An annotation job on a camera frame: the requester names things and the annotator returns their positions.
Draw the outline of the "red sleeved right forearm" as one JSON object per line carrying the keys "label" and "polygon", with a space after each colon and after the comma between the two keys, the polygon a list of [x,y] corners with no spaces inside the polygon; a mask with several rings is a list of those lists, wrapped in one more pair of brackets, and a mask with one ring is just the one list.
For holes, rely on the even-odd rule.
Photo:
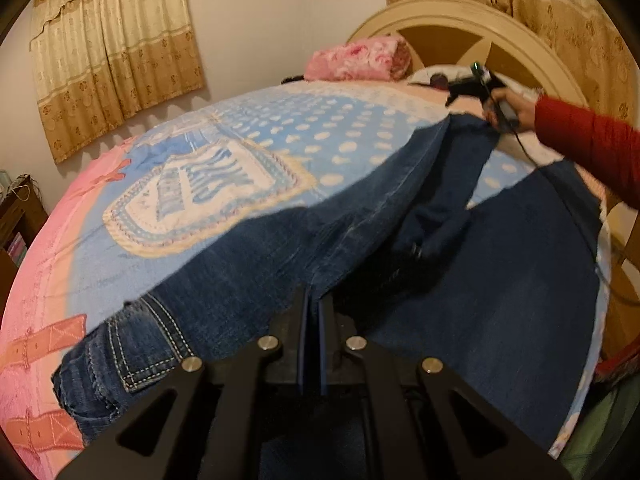
{"label": "red sleeved right forearm", "polygon": [[539,141],[585,168],[627,206],[639,209],[639,131],[626,122],[543,96],[535,106]]}

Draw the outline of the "right hand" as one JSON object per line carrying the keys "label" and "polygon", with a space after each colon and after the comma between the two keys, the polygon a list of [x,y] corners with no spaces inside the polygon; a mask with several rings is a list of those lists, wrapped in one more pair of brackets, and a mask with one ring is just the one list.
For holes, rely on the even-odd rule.
{"label": "right hand", "polygon": [[495,128],[499,128],[499,117],[497,115],[502,104],[508,104],[518,118],[517,132],[527,132],[535,130],[536,102],[527,99],[525,96],[512,91],[509,88],[498,88],[491,92],[491,99],[484,109],[484,117]]}

